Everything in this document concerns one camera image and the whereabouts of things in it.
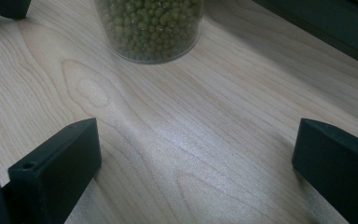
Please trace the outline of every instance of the glass jar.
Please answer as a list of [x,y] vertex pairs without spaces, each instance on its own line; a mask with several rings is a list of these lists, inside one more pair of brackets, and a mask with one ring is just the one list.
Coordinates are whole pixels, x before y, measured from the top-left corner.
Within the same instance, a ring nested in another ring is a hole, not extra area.
[[192,49],[200,35],[203,0],[95,0],[105,34],[118,55],[162,63]]

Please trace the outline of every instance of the wood grain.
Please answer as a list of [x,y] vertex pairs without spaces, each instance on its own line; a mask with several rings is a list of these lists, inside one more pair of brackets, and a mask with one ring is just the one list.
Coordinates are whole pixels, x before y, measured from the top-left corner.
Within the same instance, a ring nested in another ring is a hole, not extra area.
[[195,48],[127,62],[89,0],[0,18],[0,183],[77,120],[103,167],[67,223],[345,223],[291,156],[301,118],[358,136],[358,62],[248,0],[205,2]]

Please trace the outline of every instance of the screw hole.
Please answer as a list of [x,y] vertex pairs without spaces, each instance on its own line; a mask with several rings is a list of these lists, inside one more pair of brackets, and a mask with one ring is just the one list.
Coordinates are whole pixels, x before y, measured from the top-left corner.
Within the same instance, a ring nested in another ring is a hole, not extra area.
[[24,163],[24,164],[22,165],[22,169],[28,170],[28,169],[31,169],[31,168],[33,168],[33,167],[35,167],[35,166],[36,166],[36,162],[34,162],[34,161],[28,161],[27,163]]

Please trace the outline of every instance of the dark object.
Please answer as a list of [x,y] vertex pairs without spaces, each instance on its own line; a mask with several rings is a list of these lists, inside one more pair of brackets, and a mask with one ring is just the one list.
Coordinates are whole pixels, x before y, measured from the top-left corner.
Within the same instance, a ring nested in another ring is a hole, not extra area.
[[358,60],[358,2],[352,0],[254,0]]
[[0,0],[0,16],[23,19],[27,15],[31,0]]
[[61,224],[101,167],[96,119],[71,125],[8,169],[0,224]]
[[358,138],[332,125],[302,119],[292,160],[350,223],[358,223]]

